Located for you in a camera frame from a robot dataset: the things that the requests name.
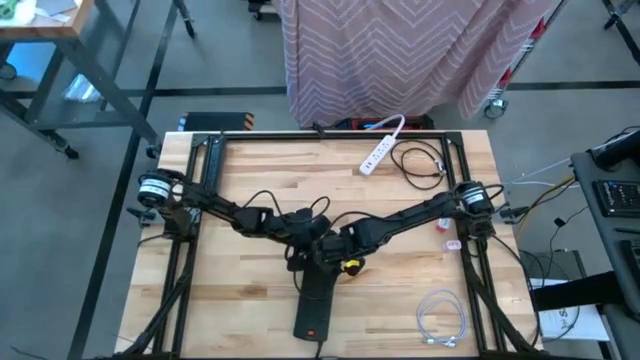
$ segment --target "white power strip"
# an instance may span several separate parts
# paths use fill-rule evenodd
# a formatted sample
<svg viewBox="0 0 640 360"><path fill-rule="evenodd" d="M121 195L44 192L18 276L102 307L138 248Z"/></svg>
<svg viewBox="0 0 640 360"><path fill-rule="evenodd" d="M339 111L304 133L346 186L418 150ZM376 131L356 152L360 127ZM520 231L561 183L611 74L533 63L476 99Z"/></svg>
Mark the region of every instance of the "white power strip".
<svg viewBox="0 0 640 360"><path fill-rule="evenodd" d="M391 148L396 143L396 138L391 135L386 135L382 141L376 146L375 149L367 156L362 165L360 165L360 173L365 176L371 175L373 170L376 169L378 164L384 159L385 156L391 151Z"/></svg>
<svg viewBox="0 0 640 360"><path fill-rule="evenodd" d="M402 128L404 127L404 121L405 121L404 116L401 114L389 116L388 118L374 124L372 127L367 129L367 130L373 130L373 129L379 128L380 126L388 123L389 121L396 120L396 119L400 120L400 124L398 124L396 131L393 132L393 135L385 135L385 137L382 139L382 141L380 141L378 146L376 146L376 148L373 149L371 154L367 156L367 160L365 160L362 163L362 165L360 165L360 174L364 176L371 175L371 173L373 173L376 167L378 167L378 164L380 164L382 159L384 159L384 157L387 156L389 151L391 151L391 149L393 148L393 145L395 145L396 143L396 136L398 136L398 134L400 133L400 130L402 130Z"/></svg>

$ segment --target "caster wheel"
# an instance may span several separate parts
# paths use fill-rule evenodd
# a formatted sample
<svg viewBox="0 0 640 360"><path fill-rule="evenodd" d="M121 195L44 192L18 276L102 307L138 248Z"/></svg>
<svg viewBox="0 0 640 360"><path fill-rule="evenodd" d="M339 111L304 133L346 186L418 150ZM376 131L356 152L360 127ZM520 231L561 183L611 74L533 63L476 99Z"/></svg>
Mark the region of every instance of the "caster wheel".
<svg viewBox="0 0 640 360"><path fill-rule="evenodd" d="M150 159L160 158L160 152L162 151L162 145L147 145L145 152Z"/></svg>
<svg viewBox="0 0 640 360"><path fill-rule="evenodd" d="M64 154L67 155L67 158L69 158L69 160L76 160L80 157L80 154L78 154L78 152L73 150L70 146L67 146L64 149Z"/></svg>
<svg viewBox="0 0 640 360"><path fill-rule="evenodd" d="M18 70L16 67L11 64L4 64L0 68L0 79L3 80L13 80L18 77Z"/></svg>
<svg viewBox="0 0 640 360"><path fill-rule="evenodd" d="M489 119L497 119L507 111L507 105L508 103L504 100L492 100L491 103L484 108L484 116Z"/></svg>

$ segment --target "white label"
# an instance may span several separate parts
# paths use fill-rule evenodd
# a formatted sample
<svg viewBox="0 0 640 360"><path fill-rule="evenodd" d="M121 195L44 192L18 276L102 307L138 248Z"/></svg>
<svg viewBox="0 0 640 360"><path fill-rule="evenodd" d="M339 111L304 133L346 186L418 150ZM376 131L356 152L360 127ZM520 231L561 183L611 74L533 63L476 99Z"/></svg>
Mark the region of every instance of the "white label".
<svg viewBox="0 0 640 360"><path fill-rule="evenodd" d="M150 192L160 195L165 199L169 197L170 189L171 185L167 184L164 181L155 179L145 179L144 181L142 181L142 185L140 186L140 192Z"/></svg>
<svg viewBox="0 0 640 360"><path fill-rule="evenodd" d="M150 192L150 193L158 194L165 199L169 197L168 191L160 189L159 187L155 187L155 186L141 186L140 192Z"/></svg>
<svg viewBox="0 0 640 360"><path fill-rule="evenodd" d="M155 179L145 179L142 182L142 186L155 186L155 187L159 187L161 189L164 189L166 191L169 191L169 188L171 187L166 182L160 181L160 180L155 180Z"/></svg>
<svg viewBox="0 0 640 360"><path fill-rule="evenodd" d="M478 195L473 195L473 196L469 196L469 197L467 197L467 198L464 198L464 201L465 201L467 204L471 205L471 204L473 204L474 202L480 201L480 200L482 200L482 199L484 199L484 196L482 196L482 194L478 194Z"/></svg>

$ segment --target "keyboard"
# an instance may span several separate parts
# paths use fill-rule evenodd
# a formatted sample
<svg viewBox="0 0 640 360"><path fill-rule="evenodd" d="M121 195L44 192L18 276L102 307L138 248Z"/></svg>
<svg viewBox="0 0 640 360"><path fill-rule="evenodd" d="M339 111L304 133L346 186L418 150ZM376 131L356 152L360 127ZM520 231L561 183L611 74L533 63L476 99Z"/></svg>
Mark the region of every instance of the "keyboard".
<svg viewBox="0 0 640 360"><path fill-rule="evenodd" d="M602 215L640 218L640 182L596 180L593 189Z"/></svg>

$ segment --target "black robotic arm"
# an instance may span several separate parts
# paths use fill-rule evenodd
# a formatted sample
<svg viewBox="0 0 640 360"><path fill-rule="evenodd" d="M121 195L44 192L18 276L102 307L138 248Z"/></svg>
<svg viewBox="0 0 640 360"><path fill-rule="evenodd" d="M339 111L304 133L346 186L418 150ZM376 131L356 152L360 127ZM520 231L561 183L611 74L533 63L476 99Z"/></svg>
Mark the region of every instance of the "black robotic arm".
<svg viewBox="0 0 640 360"><path fill-rule="evenodd" d="M342 272L356 275L364 266L364 257L387 244L394 235L439 218L459 220L458 226L464 227L463 232L470 239L486 240L495 234L491 198L482 183L473 181L387 217L358 219L342 226L337 233L330 229L332 224L325 216L313 217L310 208L276 215L267 207L239 206L172 170L152 171L141 177L140 184L138 200L158 210L165 220L165 235L175 240L189 241L195 236L194 218L189 209L199 209L228 221L243 236L268 238L293 248L287 257L287 269L294 272L294 277L295 272L304 270L294 336L310 341L327 339L338 275ZM182 190L176 193L174 188L179 186ZM516 348L535 352L495 301L485 294L486 289L477 274L474 275L471 285L479 291L494 316L502 320L505 334Z"/></svg>

